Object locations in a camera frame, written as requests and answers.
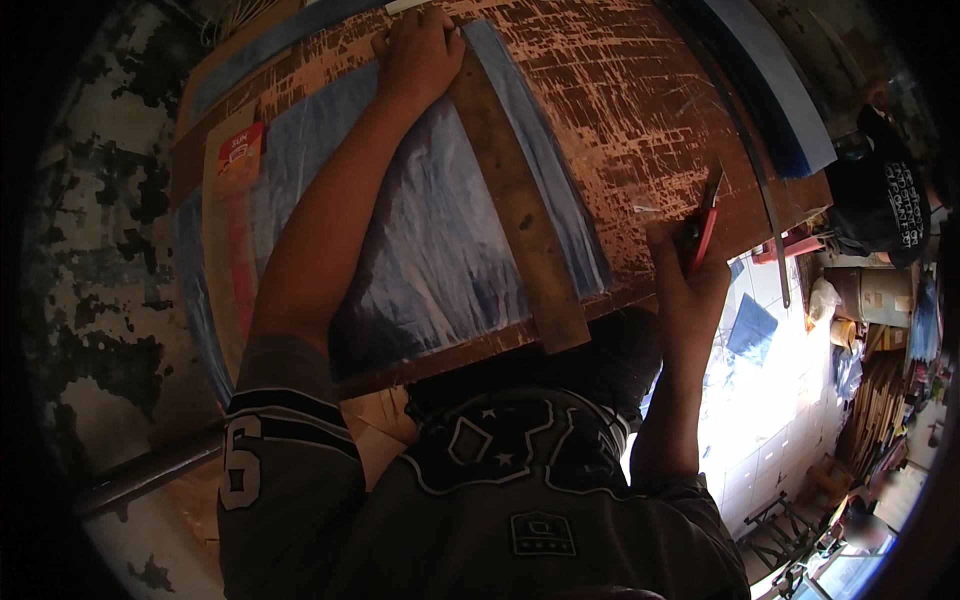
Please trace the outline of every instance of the hair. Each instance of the hair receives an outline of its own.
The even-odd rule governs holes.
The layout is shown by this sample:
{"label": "hair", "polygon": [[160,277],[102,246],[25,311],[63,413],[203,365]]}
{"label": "hair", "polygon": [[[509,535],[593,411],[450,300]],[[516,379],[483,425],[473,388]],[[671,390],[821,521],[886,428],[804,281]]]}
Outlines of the hair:
{"label": "hair", "polygon": [[938,153],[924,163],[922,169],[925,183],[933,188],[940,204],[947,208],[956,205],[960,195],[960,181],[958,181],[957,164],[952,156]]}
{"label": "hair", "polygon": [[875,491],[877,487],[892,485],[897,483],[900,472],[895,468],[886,468],[870,478],[869,488]]}
{"label": "hair", "polygon": [[844,525],[843,538],[854,548],[872,550],[880,547],[887,539],[890,528],[879,516],[862,515],[851,519]]}

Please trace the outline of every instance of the number 6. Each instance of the number 6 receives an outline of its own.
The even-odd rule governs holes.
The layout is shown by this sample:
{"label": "number 6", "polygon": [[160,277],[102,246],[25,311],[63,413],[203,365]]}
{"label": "number 6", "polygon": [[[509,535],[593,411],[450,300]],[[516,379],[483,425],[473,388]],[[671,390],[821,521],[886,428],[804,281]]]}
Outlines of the number 6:
{"label": "number 6", "polygon": [[[232,511],[253,504],[260,495],[260,459],[248,450],[234,450],[233,439],[237,432],[245,438],[260,438],[260,419],[253,415],[238,417],[227,427],[227,450],[224,453],[224,475],[220,479],[220,501],[224,508]],[[230,472],[241,471],[243,486],[234,490]]]}

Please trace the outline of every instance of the wooden table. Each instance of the wooden table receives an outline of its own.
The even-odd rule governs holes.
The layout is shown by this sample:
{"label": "wooden table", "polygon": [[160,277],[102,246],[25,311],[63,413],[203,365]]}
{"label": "wooden table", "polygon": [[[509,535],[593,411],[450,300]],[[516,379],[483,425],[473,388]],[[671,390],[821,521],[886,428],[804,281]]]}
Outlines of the wooden table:
{"label": "wooden table", "polygon": [[[719,218],[712,246],[734,256],[772,237],[756,177],[730,116],[700,64],[651,2],[437,4],[451,15],[492,22],[560,142],[614,276],[608,294],[584,300],[588,319],[652,296],[644,223],[680,219],[691,211],[713,155],[720,156],[726,176],[717,197]],[[300,99],[373,60],[370,38],[391,20],[382,9],[368,11],[305,38],[293,45],[289,56],[284,53],[271,60],[236,86],[189,130],[178,123],[182,137],[173,151],[174,207],[201,185],[206,136],[228,115],[257,101],[257,119],[269,126]],[[734,101],[761,150],[781,226],[792,228],[829,206],[822,172],[791,181],[773,175],[773,163],[755,126],[739,99]],[[188,105],[185,97],[181,106]],[[533,341],[531,322],[515,324],[344,382],[342,392],[366,394]]]}

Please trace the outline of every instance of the metal stand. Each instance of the metal stand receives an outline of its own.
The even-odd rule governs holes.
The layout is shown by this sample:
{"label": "metal stand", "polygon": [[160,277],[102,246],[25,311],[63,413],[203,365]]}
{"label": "metal stand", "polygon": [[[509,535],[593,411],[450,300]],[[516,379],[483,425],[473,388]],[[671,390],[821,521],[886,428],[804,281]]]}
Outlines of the metal stand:
{"label": "metal stand", "polygon": [[[777,519],[780,515],[770,515],[770,512],[778,506],[783,508],[783,514],[790,520],[790,528],[793,530],[792,536],[788,535],[787,532],[783,531],[777,524]],[[780,492],[780,496],[776,500],[771,502],[756,516],[744,519],[744,522],[748,525],[756,523],[756,529],[766,533],[778,546],[778,548],[770,548],[760,545],[749,538],[744,538],[738,544],[743,549],[753,550],[771,571],[780,566],[785,566],[783,570],[784,573],[789,571],[793,564],[803,559],[813,550],[816,541],[822,534],[822,532],[815,531],[813,524],[803,518],[794,509],[792,502],[787,502],[786,492]]]}

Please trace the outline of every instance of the red utility knife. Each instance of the red utility knife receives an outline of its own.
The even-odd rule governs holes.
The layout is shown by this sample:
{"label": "red utility knife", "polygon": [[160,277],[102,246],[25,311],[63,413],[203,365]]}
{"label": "red utility knife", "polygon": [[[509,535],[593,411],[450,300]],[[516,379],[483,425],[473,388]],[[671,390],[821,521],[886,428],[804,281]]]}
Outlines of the red utility knife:
{"label": "red utility knife", "polygon": [[713,235],[713,226],[717,222],[717,190],[720,189],[720,180],[723,179],[723,165],[720,157],[714,156],[707,175],[707,184],[704,187],[704,198],[700,201],[700,210],[687,219],[693,221],[693,242],[695,250],[686,263],[686,274],[693,275],[700,270],[707,254],[710,236]]}

